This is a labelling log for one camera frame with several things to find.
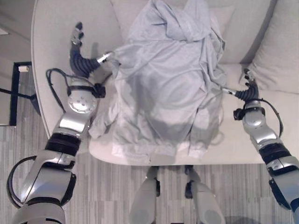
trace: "couch backrest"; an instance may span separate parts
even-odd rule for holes
[[[166,3],[183,8],[187,0],[164,0]],[[257,51],[271,19],[277,0],[206,0],[209,7],[235,8],[226,26],[223,38],[226,50],[221,63],[250,63]],[[111,0],[120,25],[133,23],[148,0]]]
[[[233,5],[223,38],[226,41],[222,63],[250,63],[272,17],[277,0],[207,0],[209,7]]]

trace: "robotic hand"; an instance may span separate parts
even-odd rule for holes
[[[283,125],[278,112],[269,102],[258,98],[258,87],[251,72],[245,69],[244,73],[248,80],[248,90],[222,90],[245,101],[242,109],[234,111],[234,118],[242,120],[244,130],[265,162],[271,176],[269,184],[278,204],[292,210],[294,222],[299,224],[299,161],[291,156],[280,139]],[[260,106],[260,101],[268,103],[277,115],[280,123],[279,136],[267,126],[265,109]]]
[[[71,172],[81,141],[85,138],[90,119],[97,108],[97,98],[105,97],[105,88],[88,81],[90,72],[106,61],[108,54],[98,59],[85,59],[80,54],[82,23],[78,23],[71,39],[70,64],[73,76],[59,69],[47,71],[50,88],[58,104],[62,104],[51,83],[51,72],[64,76],[68,87],[68,108],[57,123],[51,138],[37,157],[27,175],[18,198],[12,189],[13,171],[7,181],[11,202],[19,208],[13,224],[65,224],[62,206],[72,197],[76,175]],[[66,77],[71,78],[68,85]]]

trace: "couch cushion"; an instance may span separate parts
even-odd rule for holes
[[[148,0],[111,0],[124,36]],[[186,0],[165,0],[183,8]],[[222,63],[251,63],[272,16],[275,0],[207,0],[209,7],[233,6],[234,13],[223,38],[226,50]]]
[[[238,84],[239,77],[242,74],[240,64],[223,64],[222,68],[228,75],[228,87],[240,89]],[[115,89],[113,82],[110,80],[107,84],[107,97],[101,99],[99,107],[103,108],[109,105],[109,100]],[[298,149],[298,124],[294,121],[299,113],[299,96],[297,94],[283,93],[278,91],[261,91],[261,97],[270,101],[280,113],[281,119],[285,126],[285,132],[282,136],[285,146],[294,156],[299,156]],[[89,151],[97,159],[124,165],[184,165],[184,164],[242,164],[242,163],[262,163],[260,155],[257,153],[249,136],[245,133],[242,122],[235,121],[233,111],[243,106],[243,102],[230,95],[225,95],[223,100],[223,122],[220,126],[220,133],[210,145],[207,153],[202,160],[194,159],[188,156],[188,149],[181,148],[175,158],[153,155],[150,164],[144,164],[136,161],[130,161],[126,158],[116,157],[112,152],[112,125],[109,132],[96,140],[90,140]],[[266,109],[266,118],[268,125],[278,133],[278,120],[267,105],[263,105]]]
[[[249,69],[262,89],[299,93],[298,0],[278,0]]]

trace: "silver robot arm segment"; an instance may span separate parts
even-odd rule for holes
[[[78,23],[71,39],[70,64],[74,75],[68,86],[68,107],[23,183],[20,198],[23,206],[14,216],[13,224],[65,224],[61,207],[71,199],[76,184],[76,175],[71,172],[75,156],[87,135],[97,98],[105,97],[105,88],[87,79],[110,55],[83,58],[82,37],[82,23]]]
[[[234,111],[234,118],[242,120],[246,133],[266,164],[271,176],[269,181],[273,195],[280,206],[292,210],[295,224],[299,224],[299,161],[283,145],[280,137],[266,123],[265,110],[260,106],[258,88],[253,75],[244,70],[249,81],[247,91],[224,88],[225,93],[245,101],[243,109]]]

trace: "small white object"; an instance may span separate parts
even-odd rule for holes
[[[8,35],[9,33],[0,28],[0,35]]]
[[[29,72],[28,66],[19,66],[19,72]]]

